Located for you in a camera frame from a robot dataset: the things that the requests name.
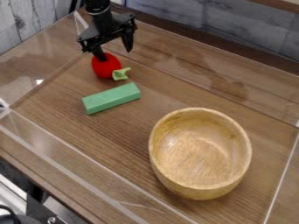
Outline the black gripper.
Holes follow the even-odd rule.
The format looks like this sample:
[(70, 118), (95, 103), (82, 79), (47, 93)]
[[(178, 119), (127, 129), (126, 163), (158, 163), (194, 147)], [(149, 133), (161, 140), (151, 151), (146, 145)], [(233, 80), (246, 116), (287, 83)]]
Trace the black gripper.
[(91, 20), (89, 29), (78, 36), (78, 42), (83, 52), (93, 52), (99, 61), (107, 61), (102, 45), (114, 39), (122, 38), (126, 51), (130, 53), (134, 49), (137, 15), (134, 13), (113, 14), (111, 20)]

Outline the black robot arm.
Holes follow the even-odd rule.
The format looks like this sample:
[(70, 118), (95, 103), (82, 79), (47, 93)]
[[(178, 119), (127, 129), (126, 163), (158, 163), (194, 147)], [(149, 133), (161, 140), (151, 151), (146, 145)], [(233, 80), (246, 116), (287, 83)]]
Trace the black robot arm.
[(102, 46), (114, 39), (122, 38), (126, 51), (134, 49), (137, 15), (134, 13), (117, 14), (111, 10), (110, 0), (86, 0), (86, 12), (91, 16), (87, 30), (78, 36), (83, 52), (90, 52), (99, 61), (109, 58)]

